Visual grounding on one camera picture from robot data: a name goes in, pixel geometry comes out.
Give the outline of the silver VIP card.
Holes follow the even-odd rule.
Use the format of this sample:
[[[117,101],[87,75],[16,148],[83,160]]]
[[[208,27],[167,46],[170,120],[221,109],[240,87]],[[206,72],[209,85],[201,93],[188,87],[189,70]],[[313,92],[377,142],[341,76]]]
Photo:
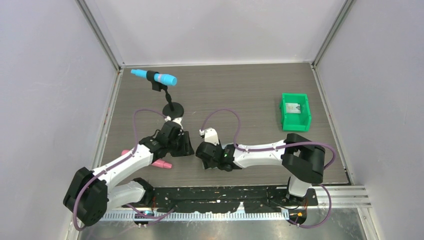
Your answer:
[[[285,112],[287,114],[301,114],[302,113],[301,110],[302,110],[301,105],[298,103],[290,103],[290,102],[285,103]]]

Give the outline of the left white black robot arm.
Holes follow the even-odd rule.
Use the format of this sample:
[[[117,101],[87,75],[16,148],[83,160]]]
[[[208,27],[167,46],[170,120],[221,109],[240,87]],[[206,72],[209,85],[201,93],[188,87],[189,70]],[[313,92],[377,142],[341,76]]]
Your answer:
[[[127,204],[148,207],[155,189],[141,177],[121,184],[134,172],[152,165],[167,154],[173,157],[194,154],[190,136],[182,126],[182,118],[166,121],[154,136],[142,138],[129,152],[117,159],[89,170],[80,168],[74,175],[63,199],[73,214],[73,222],[84,227],[96,224],[104,214]]]

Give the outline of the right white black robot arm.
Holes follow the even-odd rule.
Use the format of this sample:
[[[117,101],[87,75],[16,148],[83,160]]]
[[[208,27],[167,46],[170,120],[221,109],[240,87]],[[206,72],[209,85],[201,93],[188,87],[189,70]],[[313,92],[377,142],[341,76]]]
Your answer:
[[[284,167],[291,173],[285,201],[292,206],[304,201],[312,185],[323,182],[325,154],[322,146],[312,145],[310,140],[296,133],[289,133],[278,142],[251,146],[223,146],[217,136],[205,137],[195,152],[205,169],[231,172],[253,166]]]

